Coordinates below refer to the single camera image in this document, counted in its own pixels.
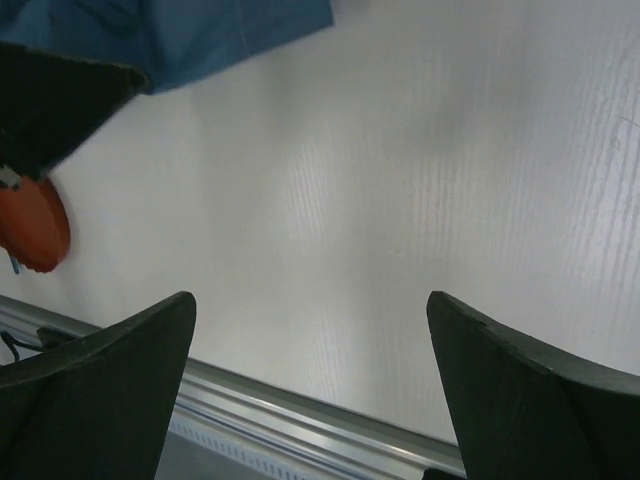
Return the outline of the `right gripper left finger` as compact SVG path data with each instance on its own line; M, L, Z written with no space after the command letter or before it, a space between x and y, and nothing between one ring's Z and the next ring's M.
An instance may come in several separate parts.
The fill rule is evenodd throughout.
M179 292L2 366L2 478L154 478L195 322Z

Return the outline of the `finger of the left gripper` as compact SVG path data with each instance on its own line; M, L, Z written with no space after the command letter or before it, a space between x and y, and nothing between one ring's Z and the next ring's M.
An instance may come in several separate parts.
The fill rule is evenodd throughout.
M148 85L139 69L1 44L1 178L40 180Z

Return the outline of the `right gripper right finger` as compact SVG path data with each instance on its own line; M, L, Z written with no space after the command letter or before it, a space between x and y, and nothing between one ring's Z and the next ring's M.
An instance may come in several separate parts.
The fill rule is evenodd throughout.
M470 479L636 479L639 378L434 291L426 316Z

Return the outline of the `red round plate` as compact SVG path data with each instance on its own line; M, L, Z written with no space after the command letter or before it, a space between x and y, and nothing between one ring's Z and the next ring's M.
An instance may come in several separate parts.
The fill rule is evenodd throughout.
M1 190L1 247L27 269L49 273L69 253L69 220L49 179L21 180L17 189Z

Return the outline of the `blue letter-print placemat cloth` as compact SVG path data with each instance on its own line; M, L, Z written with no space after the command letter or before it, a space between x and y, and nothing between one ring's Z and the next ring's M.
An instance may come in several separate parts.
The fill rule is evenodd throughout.
M153 93L184 86L334 24L317 1L4 1L1 39L128 64Z

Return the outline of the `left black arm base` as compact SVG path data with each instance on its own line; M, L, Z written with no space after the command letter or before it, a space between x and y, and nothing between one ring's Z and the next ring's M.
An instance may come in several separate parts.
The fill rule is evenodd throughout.
M28 343L17 339L6 330L1 332L1 340L11 353L13 360L18 362L22 359L23 351L40 354L50 350L54 350L66 343L74 341L75 336L52 329L41 327L36 331L38 341L36 343Z

